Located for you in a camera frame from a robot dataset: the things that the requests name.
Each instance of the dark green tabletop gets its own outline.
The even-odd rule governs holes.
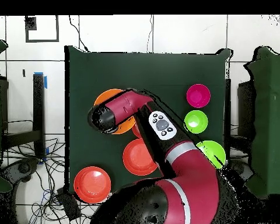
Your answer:
[[[104,169],[111,178],[111,191],[148,177],[158,170],[135,176],[123,165],[123,150],[136,136],[132,130],[121,135],[104,135],[89,127],[87,113],[99,94],[108,89],[148,89],[182,119],[193,110],[186,100],[188,88],[196,83],[209,87],[211,101],[201,108],[208,116],[203,140],[223,144],[226,60],[231,51],[217,54],[69,53],[69,192],[74,192],[77,173],[87,166]]]

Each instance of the plastic bowl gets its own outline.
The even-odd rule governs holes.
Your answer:
[[[111,191],[109,175],[95,166],[82,169],[76,175],[73,184],[78,197],[90,204],[102,202]]]
[[[210,99],[211,93],[203,84],[194,84],[187,91],[187,101],[195,108],[205,107]]]
[[[125,147],[122,156],[125,168],[134,175],[149,175],[158,167],[153,162],[143,139],[136,139],[130,142]]]
[[[184,118],[185,126],[189,131],[199,134],[208,126],[208,117],[203,111],[190,111]]]
[[[132,127],[132,131],[137,138],[142,138],[137,124]]]
[[[225,150],[217,142],[202,141],[197,143],[196,146],[211,161],[215,168],[220,169],[225,164]]]

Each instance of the green table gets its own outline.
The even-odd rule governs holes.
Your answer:
[[[280,194],[280,54],[258,48],[247,67],[257,94],[251,147],[255,175],[247,186],[256,196],[265,197]]]
[[[65,47],[65,66],[69,71],[69,192],[74,193],[75,176],[87,166],[101,167],[109,174],[112,192],[142,178],[160,177],[158,170],[139,177],[124,167],[123,150],[136,138],[131,130],[121,135],[104,135],[88,125],[89,109],[97,96],[108,89],[148,89],[184,119],[193,110],[187,103],[186,92],[191,85],[202,83],[209,87],[211,101],[201,109],[209,123],[199,136],[222,145],[225,65],[230,56],[228,49],[198,55],[86,53]]]

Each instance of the red plate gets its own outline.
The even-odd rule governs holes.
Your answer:
[[[73,182],[78,197],[90,204],[103,201],[111,191],[109,175],[99,167],[86,167],[75,177]]]
[[[124,149],[122,159],[125,168],[134,175],[149,175],[158,167],[153,162],[143,139],[130,142]]]
[[[135,124],[135,125],[132,127],[132,131],[133,131],[133,133],[135,134],[135,136],[136,136],[137,138],[142,138],[141,135],[140,135],[140,131],[139,131],[139,129],[138,129],[137,124]]]

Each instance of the floor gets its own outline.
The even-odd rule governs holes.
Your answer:
[[[37,30],[29,31],[29,39],[56,39],[55,16],[36,16]],[[154,53],[216,53],[221,48],[233,50],[230,60],[232,81],[232,119],[237,125],[237,86],[250,79],[243,65],[251,61],[258,46],[270,46],[280,53],[280,15],[114,15],[114,16],[71,16],[80,40],[89,51],[125,51]],[[8,120],[32,120],[32,78],[34,72],[43,72],[47,77],[45,89],[45,133],[47,147],[64,144],[64,46],[73,45],[84,50],[77,30],[70,24],[69,16],[59,16],[59,42],[26,43],[25,17],[0,16],[0,39],[6,40],[8,48],[0,55],[0,74],[9,81]],[[27,131],[31,122],[9,124],[9,132]],[[64,146],[56,151],[61,163]],[[3,166],[16,161],[17,154],[5,152]],[[63,167],[58,167],[52,176],[56,188],[64,185]],[[37,172],[48,189],[48,174],[43,164]],[[44,199],[40,178],[33,174],[28,183],[21,183],[16,197],[19,224],[29,224],[33,212]],[[85,214],[77,221],[61,224],[88,224],[96,209],[94,205],[79,203]],[[42,224],[60,224],[45,221]]]

